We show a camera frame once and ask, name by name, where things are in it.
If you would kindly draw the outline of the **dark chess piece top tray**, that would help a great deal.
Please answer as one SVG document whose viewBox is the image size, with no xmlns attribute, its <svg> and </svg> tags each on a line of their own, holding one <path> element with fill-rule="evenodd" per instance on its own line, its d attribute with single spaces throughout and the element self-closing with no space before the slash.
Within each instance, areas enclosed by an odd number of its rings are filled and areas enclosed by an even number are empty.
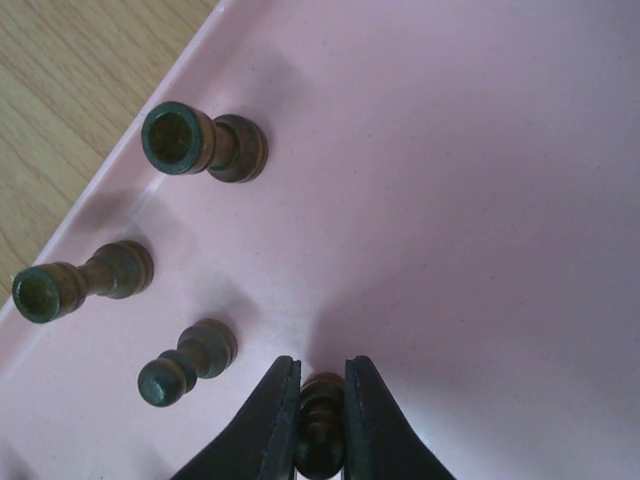
<svg viewBox="0 0 640 480">
<path fill-rule="evenodd" d="M 224 183 L 256 178 L 268 159 L 268 142 L 252 120 L 235 114 L 210 118 L 176 101 L 146 115 L 141 144 L 149 163 L 166 175 L 207 172 Z"/>
</svg>

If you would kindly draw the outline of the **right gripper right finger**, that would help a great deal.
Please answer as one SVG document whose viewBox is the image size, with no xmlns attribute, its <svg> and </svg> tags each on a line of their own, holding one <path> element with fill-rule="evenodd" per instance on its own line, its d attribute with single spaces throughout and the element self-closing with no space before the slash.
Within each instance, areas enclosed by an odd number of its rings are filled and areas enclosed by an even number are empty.
<svg viewBox="0 0 640 480">
<path fill-rule="evenodd" d="M 451 479 L 420 440 L 373 361 L 345 362 L 345 479 Z"/>
</svg>

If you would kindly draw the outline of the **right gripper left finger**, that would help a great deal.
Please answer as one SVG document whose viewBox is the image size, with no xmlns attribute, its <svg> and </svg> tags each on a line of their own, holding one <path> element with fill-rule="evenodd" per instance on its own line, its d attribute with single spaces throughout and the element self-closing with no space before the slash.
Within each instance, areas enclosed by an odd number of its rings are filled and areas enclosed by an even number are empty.
<svg viewBox="0 0 640 480">
<path fill-rule="evenodd" d="M 293 479 L 301 362 L 278 357 L 229 425 L 175 479 Z"/>
</svg>

